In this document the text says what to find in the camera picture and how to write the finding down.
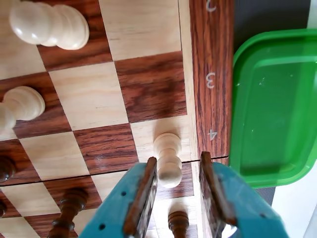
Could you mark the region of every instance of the white chess piece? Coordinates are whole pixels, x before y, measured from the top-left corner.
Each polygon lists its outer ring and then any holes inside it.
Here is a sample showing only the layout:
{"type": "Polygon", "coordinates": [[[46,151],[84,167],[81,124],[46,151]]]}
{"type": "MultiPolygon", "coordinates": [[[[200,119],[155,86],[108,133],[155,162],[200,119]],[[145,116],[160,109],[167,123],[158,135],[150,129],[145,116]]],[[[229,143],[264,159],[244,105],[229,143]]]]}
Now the white chess piece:
{"type": "Polygon", "coordinates": [[[182,162],[178,158],[181,148],[181,140],[172,133],[161,134],[154,141],[158,180],[166,188],[176,187],[182,180],[182,162]]]}
{"type": "Polygon", "coordinates": [[[20,86],[7,91],[0,103],[0,133],[13,128],[16,120],[32,120],[44,110],[45,102],[33,88],[20,86]]]}
{"type": "Polygon", "coordinates": [[[34,45],[77,50],[84,47],[89,38],[86,19],[66,5],[22,1],[11,9],[9,21],[21,40],[34,45]]]}

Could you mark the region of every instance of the green plastic lid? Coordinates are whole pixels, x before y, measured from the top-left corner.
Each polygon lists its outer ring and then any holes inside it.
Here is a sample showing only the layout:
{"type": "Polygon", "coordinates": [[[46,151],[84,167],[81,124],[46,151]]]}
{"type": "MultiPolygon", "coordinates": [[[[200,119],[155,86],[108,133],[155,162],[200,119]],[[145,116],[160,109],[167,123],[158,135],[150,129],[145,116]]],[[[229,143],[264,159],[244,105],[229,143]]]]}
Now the green plastic lid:
{"type": "Polygon", "coordinates": [[[293,183],[317,158],[317,30],[266,32],[234,55],[229,164],[252,187],[293,183]]]}

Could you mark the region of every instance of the wooden chessboard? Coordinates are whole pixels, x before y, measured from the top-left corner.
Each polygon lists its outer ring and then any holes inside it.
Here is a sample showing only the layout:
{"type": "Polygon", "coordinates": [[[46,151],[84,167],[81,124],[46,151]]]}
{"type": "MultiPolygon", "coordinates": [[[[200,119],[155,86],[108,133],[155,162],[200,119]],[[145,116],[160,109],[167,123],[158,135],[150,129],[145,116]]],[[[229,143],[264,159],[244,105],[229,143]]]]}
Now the wooden chessboard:
{"type": "MultiPolygon", "coordinates": [[[[0,135],[0,156],[17,167],[1,184],[7,212],[0,238],[45,238],[63,192],[80,186],[89,199],[74,219],[71,237],[77,237],[165,132],[181,139],[183,178],[174,189],[158,187],[147,236],[172,237],[168,212],[183,206],[187,237],[202,237],[189,1],[43,0],[70,5],[86,18],[89,41],[76,51],[18,39],[8,23],[14,2],[0,3],[0,100],[25,85],[43,96],[46,109],[0,135]]],[[[211,153],[223,160],[227,148],[211,153]]]]}

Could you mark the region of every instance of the dark wooden pawn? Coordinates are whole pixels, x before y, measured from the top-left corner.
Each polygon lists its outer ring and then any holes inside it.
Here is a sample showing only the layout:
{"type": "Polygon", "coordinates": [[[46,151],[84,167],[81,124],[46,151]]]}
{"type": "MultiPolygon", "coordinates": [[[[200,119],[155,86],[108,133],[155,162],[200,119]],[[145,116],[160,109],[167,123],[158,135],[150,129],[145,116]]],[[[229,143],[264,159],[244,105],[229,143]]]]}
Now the dark wooden pawn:
{"type": "Polygon", "coordinates": [[[88,194],[79,188],[67,190],[60,201],[60,217],[52,223],[48,238],[68,238],[74,229],[73,219],[83,210],[87,203],[88,194]]]}
{"type": "Polygon", "coordinates": [[[189,226],[186,212],[173,212],[168,216],[168,228],[175,238],[185,238],[189,226]]]}
{"type": "Polygon", "coordinates": [[[4,216],[6,212],[6,205],[0,201],[0,218],[2,218],[4,216]]]}
{"type": "Polygon", "coordinates": [[[15,166],[11,159],[0,156],[0,182],[5,182],[15,174],[15,166]]]}

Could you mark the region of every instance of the screw hole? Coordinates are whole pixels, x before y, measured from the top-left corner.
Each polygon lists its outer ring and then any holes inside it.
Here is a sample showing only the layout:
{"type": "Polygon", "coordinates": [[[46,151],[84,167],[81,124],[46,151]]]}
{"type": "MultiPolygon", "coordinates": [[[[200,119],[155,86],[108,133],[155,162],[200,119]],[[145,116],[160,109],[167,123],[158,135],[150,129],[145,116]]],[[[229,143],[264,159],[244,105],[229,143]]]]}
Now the screw hole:
{"type": "Polygon", "coordinates": [[[99,225],[99,230],[102,231],[104,228],[106,228],[106,225],[104,223],[101,223],[99,225]]]}

